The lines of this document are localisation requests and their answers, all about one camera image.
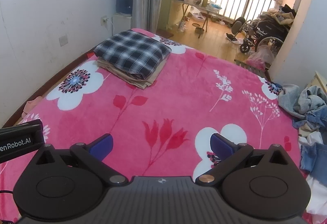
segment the pile of clothes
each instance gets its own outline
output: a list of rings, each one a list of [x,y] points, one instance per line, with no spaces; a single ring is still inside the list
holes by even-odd
[[[300,169],[309,173],[311,189],[307,212],[313,222],[327,218],[327,96],[318,86],[300,90],[293,84],[282,87],[278,104],[293,116],[293,127],[299,130]]]
[[[133,30],[123,31],[99,44],[95,50],[98,66],[145,89],[153,84],[171,49]]]
[[[271,8],[267,12],[262,12],[262,15],[273,17],[280,25],[292,25],[295,16],[292,12],[284,13],[282,10]]]

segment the white flower pattern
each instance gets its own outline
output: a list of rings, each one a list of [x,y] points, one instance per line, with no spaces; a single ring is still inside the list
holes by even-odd
[[[82,101],[83,94],[97,91],[103,83],[103,75],[96,72],[99,67],[96,61],[87,61],[75,69],[55,87],[47,96],[47,100],[58,99],[60,110],[72,110]]]
[[[278,105],[273,102],[269,102],[265,97],[260,94],[254,93],[252,95],[252,93],[248,92],[247,90],[242,90],[242,94],[248,97],[251,104],[250,111],[254,114],[260,124],[261,134],[259,148],[261,148],[262,131],[264,129],[264,126],[269,120],[280,116]]]
[[[216,74],[216,77],[220,79],[221,83],[216,83],[216,87],[219,88],[222,92],[220,94],[220,97],[216,101],[215,105],[211,108],[209,112],[211,112],[214,107],[217,105],[218,101],[224,100],[224,101],[230,101],[232,99],[231,95],[225,93],[225,92],[232,92],[233,88],[230,86],[231,81],[227,79],[226,76],[220,76],[220,73],[218,70],[214,69],[214,73]]]
[[[270,100],[277,99],[278,95],[276,93],[270,91],[269,85],[267,84],[267,81],[264,78],[260,77],[260,76],[258,76],[258,78],[263,83],[262,87],[261,87],[261,90],[266,95],[266,97],[268,99],[270,99]]]
[[[42,119],[40,118],[39,114],[28,114],[25,116],[25,118],[23,120],[21,120],[19,122],[19,124],[23,124],[29,121],[33,121],[36,119],[40,119],[42,122]],[[47,139],[49,139],[48,134],[50,134],[50,127],[49,125],[44,125],[43,126],[43,138],[44,138],[44,142],[46,142]]]
[[[163,44],[165,44],[166,46],[168,46],[171,49],[171,53],[174,54],[184,54],[186,52],[186,49],[193,49],[192,47],[180,44],[180,43],[175,43],[171,40],[167,40],[167,41],[162,41],[162,37],[155,35],[154,37],[152,37],[153,39],[155,39],[158,42],[162,42]]]
[[[212,168],[213,162],[208,157],[208,152],[213,152],[210,145],[210,139],[214,133],[218,133],[218,131],[212,127],[205,127],[201,129],[195,137],[194,145],[199,157],[201,158],[201,161],[197,164],[193,171],[193,181]],[[246,133],[236,124],[225,125],[221,129],[220,134],[234,144],[247,142]]]

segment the wall outlet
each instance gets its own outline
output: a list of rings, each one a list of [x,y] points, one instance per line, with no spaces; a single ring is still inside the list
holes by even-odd
[[[61,37],[59,38],[59,43],[60,43],[60,46],[61,46],[61,47],[64,46],[64,45],[66,45],[66,44],[68,43],[68,37],[67,37],[67,34],[65,34],[65,35],[63,35],[63,36],[61,36]]]
[[[106,19],[107,19],[107,16],[101,17],[101,26],[107,24],[107,20]]]

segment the plaid shirt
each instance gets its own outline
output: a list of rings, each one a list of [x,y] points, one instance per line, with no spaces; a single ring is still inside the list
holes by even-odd
[[[165,44],[133,30],[123,31],[99,44],[95,55],[137,79],[146,79],[171,52]]]

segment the bed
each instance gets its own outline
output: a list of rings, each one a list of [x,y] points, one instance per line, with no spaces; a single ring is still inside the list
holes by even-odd
[[[279,109],[275,86],[225,60],[144,30],[172,49],[151,87],[138,89],[89,58],[22,122],[41,119],[55,148],[90,143],[105,133],[113,150],[104,163],[133,175],[195,179],[220,162],[210,137],[220,133],[254,148],[281,144],[296,164],[300,151],[291,118]],[[0,190],[12,190],[33,153],[0,165]],[[0,218],[18,217],[11,194],[0,194]]]

